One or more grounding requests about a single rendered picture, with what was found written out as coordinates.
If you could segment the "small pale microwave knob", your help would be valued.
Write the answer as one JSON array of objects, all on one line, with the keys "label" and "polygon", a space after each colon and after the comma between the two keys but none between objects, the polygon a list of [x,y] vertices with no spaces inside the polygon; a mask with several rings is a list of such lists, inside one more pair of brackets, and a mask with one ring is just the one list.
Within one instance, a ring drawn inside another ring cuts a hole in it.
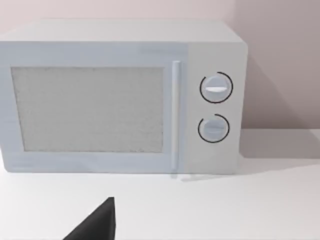
[{"label": "small pale microwave knob", "polygon": [[220,143],[229,135],[230,123],[223,115],[216,113],[209,118],[202,118],[198,123],[197,132],[207,143]]}]

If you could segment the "pale microwave oven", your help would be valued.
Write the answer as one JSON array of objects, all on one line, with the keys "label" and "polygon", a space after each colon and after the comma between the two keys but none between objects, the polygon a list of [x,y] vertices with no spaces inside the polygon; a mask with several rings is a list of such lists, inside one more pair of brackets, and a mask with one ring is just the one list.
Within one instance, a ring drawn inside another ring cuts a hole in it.
[{"label": "pale microwave oven", "polygon": [[[248,62],[248,45],[225,23],[208,19],[44,19],[0,34],[0,42],[170,42],[187,46],[181,101],[179,171],[172,174],[232,174],[237,168]],[[233,81],[222,103],[200,94],[204,77],[217,72]],[[228,136],[208,143],[198,134],[213,114],[230,124]]]}]

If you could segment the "pale blue microwave door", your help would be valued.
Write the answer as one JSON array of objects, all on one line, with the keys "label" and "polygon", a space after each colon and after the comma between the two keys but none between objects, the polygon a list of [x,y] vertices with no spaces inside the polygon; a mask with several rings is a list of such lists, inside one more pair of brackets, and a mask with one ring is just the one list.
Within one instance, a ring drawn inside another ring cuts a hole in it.
[{"label": "pale blue microwave door", "polygon": [[11,173],[171,174],[179,42],[0,42],[0,150]]}]

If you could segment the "large pale microwave knob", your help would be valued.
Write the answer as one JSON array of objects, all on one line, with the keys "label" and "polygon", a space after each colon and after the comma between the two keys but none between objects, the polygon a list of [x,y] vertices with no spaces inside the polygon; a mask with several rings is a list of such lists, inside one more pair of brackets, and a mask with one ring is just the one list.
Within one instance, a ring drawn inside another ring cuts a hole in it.
[{"label": "large pale microwave knob", "polygon": [[212,104],[225,102],[230,98],[233,90],[233,81],[224,72],[216,72],[214,75],[205,76],[199,85],[202,98]]}]

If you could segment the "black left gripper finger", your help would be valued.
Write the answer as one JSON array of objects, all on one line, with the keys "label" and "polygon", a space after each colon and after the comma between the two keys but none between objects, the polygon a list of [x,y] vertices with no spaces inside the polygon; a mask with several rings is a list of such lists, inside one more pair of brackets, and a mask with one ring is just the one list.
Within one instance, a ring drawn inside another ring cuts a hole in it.
[{"label": "black left gripper finger", "polygon": [[115,198],[108,197],[62,240],[115,240]]}]

